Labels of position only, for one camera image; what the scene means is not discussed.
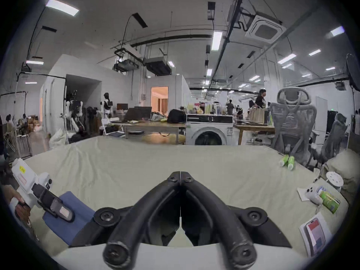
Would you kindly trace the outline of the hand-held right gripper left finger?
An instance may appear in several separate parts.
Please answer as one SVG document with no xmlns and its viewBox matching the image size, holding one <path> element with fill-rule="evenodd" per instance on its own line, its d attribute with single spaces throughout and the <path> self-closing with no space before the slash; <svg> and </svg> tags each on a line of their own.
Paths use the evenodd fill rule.
<svg viewBox="0 0 360 270">
<path fill-rule="evenodd" d="M 133 269 L 140 243 L 167 246 L 179 228 L 180 172 L 173 172 L 133 206 L 98 209 L 70 248 L 105 244 L 102 259 L 112 269 Z"/>
</svg>

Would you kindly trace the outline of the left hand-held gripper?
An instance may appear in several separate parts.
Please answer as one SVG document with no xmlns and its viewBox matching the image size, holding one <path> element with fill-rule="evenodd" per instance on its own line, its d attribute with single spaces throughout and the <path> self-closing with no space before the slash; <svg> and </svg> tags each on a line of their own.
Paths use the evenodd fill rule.
<svg viewBox="0 0 360 270">
<path fill-rule="evenodd" d="M 21 158 L 13 161 L 11 170 L 19 185 L 17 192 L 30 208 L 36 206 L 55 218 L 68 223 L 74 221 L 74 211 L 65 206 L 63 201 L 50 191 L 53 180 L 47 172 L 37 175 Z"/>
</svg>

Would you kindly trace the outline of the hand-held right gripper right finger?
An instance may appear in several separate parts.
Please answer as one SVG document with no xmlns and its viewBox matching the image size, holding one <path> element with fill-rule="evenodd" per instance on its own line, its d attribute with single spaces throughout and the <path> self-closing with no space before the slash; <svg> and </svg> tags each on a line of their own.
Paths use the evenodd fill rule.
<svg viewBox="0 0 360 270">
<path fill-rule="evenodd" d="M 258 260 L 255 244 L 291 249 L 283 232 L 259 207 L 226 205 L 215 193 L 180 172 L 182 228 L 194 246 L 219 243 L 230 269 L 249 269 Z"/>
</svg>

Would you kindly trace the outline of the person's left hand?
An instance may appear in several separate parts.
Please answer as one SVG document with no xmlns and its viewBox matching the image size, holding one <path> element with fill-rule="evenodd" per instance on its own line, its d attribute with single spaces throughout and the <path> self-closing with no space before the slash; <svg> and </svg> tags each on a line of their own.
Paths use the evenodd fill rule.
<svg viewBox="0 0 360 270">
<path fill-rule="evenodd" d="M 11 185 L 1 185 L 7 205 L 10 207 L 11 201 L 15 199 L 17 201 L 12 214 L 15 214 L 15 218 L 24 228 L 28 228 L 28 221 L 30 217 L 31 209 L 25 204 L 25 200 Z"/>
</svg>

